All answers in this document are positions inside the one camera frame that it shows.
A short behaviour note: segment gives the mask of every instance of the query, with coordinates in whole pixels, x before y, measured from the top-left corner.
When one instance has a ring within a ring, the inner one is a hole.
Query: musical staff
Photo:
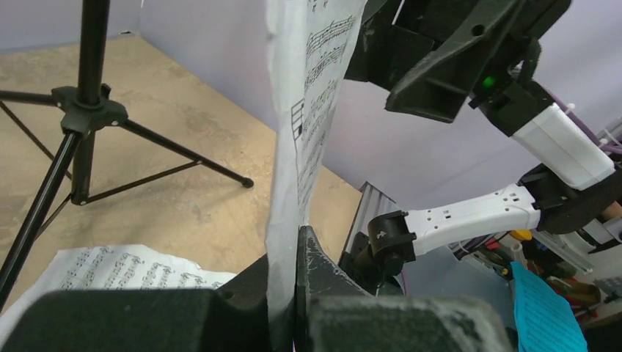
[[[207,281],[205,281],[201,276],[190,274],[190,273],[183,273],[181,274],[181,279],[179,280],[177,288],[188,287],[186,286],[186,283],[190,279],[194,280],[194,285],[192,285],[192,288],[201,288],[202,284],[207,283]]]
[[[147,271],[147,275],[142,277],[142,284],[140,286],[141,290],[149,290],[154,288],[153,283],[156,280],[156,273],[159,268],[162,268],[162,276],[160,276],[156,287],[165,288],[167,286],[167,280],[169,278],[169,275],[172,273],[171,267],[160,263],[153,263],[151,265],[151,268],[149,268],[149,271]]]
[[[326,108],[324,108],[324,110],[318,115],[317,119],[313,120],[313,126],[311,126],[309,130],[303,129],[303,133],[305,135],[304,142],[302,145],[303,153],[309,147],[309,143],[313,140],[313,137],[318,132],[318,129],[320,128],[320,126],[322,126],[326,118],[329,116],[329,112],[331,111],[331,105],[332,103],[330,103]]]
[[[131,259],[130,265],[127,265],[128,259]],[[116,289],[122,290],[128,284],[130,279],[134,277],[138,264],[144,264],[144,261],[140,257],[129,253],[123,253],[121,258],[114,263],[114,269],[112,269],[112,272],[108,275],[106,283],[103,284],[103,288],[105,290],[110,290],[114,285],[114,282],[117,279],[120,279],[119,286],[117,286]],[[123,274],[123,276],[120,276],[119,274],[121,273],[121,270],[126,266],[128,266],[128,270]]]
[[[74,288],[73,280],[78,276],[78,271],[82,269],[82,266],[84,266],[84,264],[86,264],[87,259],[89,259],[92,252],[93,249],[88,248],[80,253],[71,268],[67,271],[65,278],[63,278],[63,280],[61,281],[61,284],[59,286],[61,290],[72,290]]]
[[[89,268],[87,269],[87,272],[82,277],[82,280],[80,280],[78,288],[82,290],[86,290],[87,288],[91,287],[93,280],[95,279],[95,270],[97,270],[98,266],[101,264],[101,262],[103,262],[103,258],[106,257],[106,255],[109,253],[111,253],[111,251],[108,247],[99,248],[99,252],[97,256],[92,261],[92,263],[89,265]]]
[[[318,79],[318,77],[322,74],[326,67],[334,62],[338,62],[341,60],[344,51],[345,44],[339,45],[336,48],[333,48],[331,51],[327,51],[326,53],[322,54],[322,56],[320,57],[320,61],[318,61],[318,64],[309,71],[307,77],[304,80],[305,92],[309,89],[311,84],[313,84],[313,82]]]
[[[332,21],[331,24],[324,27],[321,31],[309,34],[309,39],[307,39],[307,61],[319,48],[330,40],[349,32],[353,26],[354,16],[350,16],[338,22]]]
[[[302,120],[303,113],[302,109],[304,108],[304,98],[298,101],[298,103],[294,104],[291,107],[291,119],[292,119],[292,133],[293,140],[296,141],[300,136],[302,136]]]
[[[333,94],[336,89],[337,79],[333,79],[329,82],[329,85],[326,87],[326,89],[315,100],[311,102],[311,108],[309,109],[309,112],[307,114],[307,116],[309,117],[309,121],[315,117],[315,114],[317,114],[318,111],[322,109],[327,101],[330,101],[332,103]]]
[[[321,166],[321,163],[320,163],[320,157],[322,156],[321,147],[324,145],[325,138],[326,138],[326,131],[322,133],[322,136],[320,137],[318,142],[314,145],[313,151],[311,152],[311,155],[309,155],[309,158],[307,159],[307,165],[305,167],[305,172],[301,174],[302,180],[301,182],[299,181],[299,185],[301,185],[301,187],[299,188],[299,191],[303,190],[302,191],[303,196],[302,197],[299,196],[299,199],[302,199],[302,202],[300,203],[301,205],[309,204],[309,200],[312,195],[311,190],[313,189],[313,180],[315,179],[313,175],[315,175],[318,168]],[[300,213],[299,213],[300,219],[303,218],[304,212],[305,212],[304,207],[301,207]]]

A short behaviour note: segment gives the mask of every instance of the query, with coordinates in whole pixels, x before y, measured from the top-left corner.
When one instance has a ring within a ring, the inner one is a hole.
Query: music stand
[[[48,173],[45,175],[37,196],[34,198],[26,219],[17,234],[17,238],[9,250],[2,269],[0,269],[0,309],[7,301],[34,241],[69,201],[75,205],[85,205],[196,165],[206,166],[238,181],[246,188],[253,187],[253,181],[250,178],[241,176],[128,119],[125,107],[120,103],[109,100],[110,87],[101,83],[109,9],[110,0],[82,1],[80,63],[77,87],[54,88],[50,95],[0,91],[0,109],[6,112],[11,120],[52,159]],[[3,101],[55,106],[65,112],[65,116],[61,121],[61,129],[65,137],[56,155],[52,155],[45,148],[37,137],[9,110]],[[121,127],[172,152],[185,156],[191,161],[127,185],[90,196],[89,185],[95,133],[108,126]],[[73,174],[68,171],[72,160]],[[45,220],[45,216],[50,210],[64,176],[71,180],[71,193],[58,209]]]

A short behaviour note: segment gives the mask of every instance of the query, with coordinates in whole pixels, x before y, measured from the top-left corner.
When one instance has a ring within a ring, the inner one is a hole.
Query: teal cloth
[[[586,352],[588,344],[568,301],[520,263],[511,266],[519,350]]]

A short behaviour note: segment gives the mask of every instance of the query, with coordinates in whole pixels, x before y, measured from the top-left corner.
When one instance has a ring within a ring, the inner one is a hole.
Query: concrete floor
[[[0,89],[49,93],[75,85],[78,47],[0,56]],[[193,260],[212,271],[237,273],[265,252],[263,241],[275,133],[138,37],[110,40],[104,82],[132,120],[255,181],[242,188],[196,166],[84,207],[68,205],[35,243],[8,307],[41,275],[59,249],[141,243]],[[62,111],[7,104],[56,152]],[[98,132],[91,193],[184,164],[183,157],[121,128]],[[0,257],[4,258],[49,160],[0,111]],[[53,208],[70,190],[65,180]],[[310,223],[336,260],[360,193],[327,169],[320,175]]]

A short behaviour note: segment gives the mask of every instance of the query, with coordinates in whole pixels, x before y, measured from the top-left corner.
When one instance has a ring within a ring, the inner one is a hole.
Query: music notes
[[[321,164],[321,157],[323,152],[323,146],[326,139],[326,131],[322,132],[320,139],[315,143],[310,155],[307,156],[307,162],[304,165],[302,172],[298,175],[298,199],[301,205],[299,209],[299,219],[303,219],[306,216],[306,207],[310,203],[312,196],[315,176]]]
[[[318,63],[307,72],[307,77],[304,80],[304,91],[306,92],[309,87],[318,79],[322,72],[335,62],[340,62],[343,52],[345,51],[345,44],[339,45],[330,51],[322,54]]]
[[[307,40],[307,62],[313,53],[329,41],[348,33],[353,25],[354,17],[350,16],[345,20],[331,22],[317,33],[309,34],[309,39]]]
[[[307,0],[308,9],[313,13],[318,9],[318,6],[322,6],[322,8],[326,9],[326,5],[328,4],[329,0]]]
[[[143,245],[58,251],[41,277],[0,318],[0,345],[23,312],[54,290],[216,289],[235,275],[202,270],[196,263]]]
[[[337,80],[332,79],[329,81],[325,90],[320,93],[320,95],[311,101],[311,107],[309,108],[309,112],[307,113],[311,119],[314,118],[315,114],[322,109],[326,103],[331,103],[332,98],[334,97],[335,90],[337,89]]]

